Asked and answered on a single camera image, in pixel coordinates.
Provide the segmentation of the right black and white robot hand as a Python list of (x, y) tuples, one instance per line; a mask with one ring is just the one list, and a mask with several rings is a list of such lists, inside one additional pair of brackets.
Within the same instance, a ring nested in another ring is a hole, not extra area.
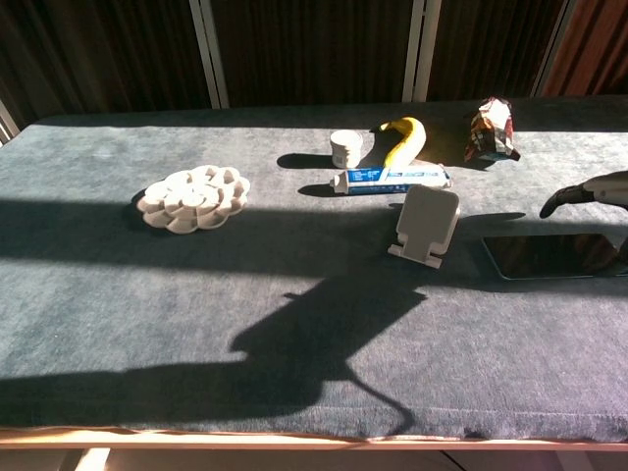
[[(618, 171), (590, 178), (582, 183), (563, 187), (557, 190), (543, 205), (539, 216), (548, 218), (558, 207), (566, 204), (584, 204), (597, 202), (600, 204), (627, 209), (627, 172)], [(596, 248), (590, 244), (586, 248), (583, 266), (588, 275), (626, 276), (627, 275), (627, 239), (618, 249)]]

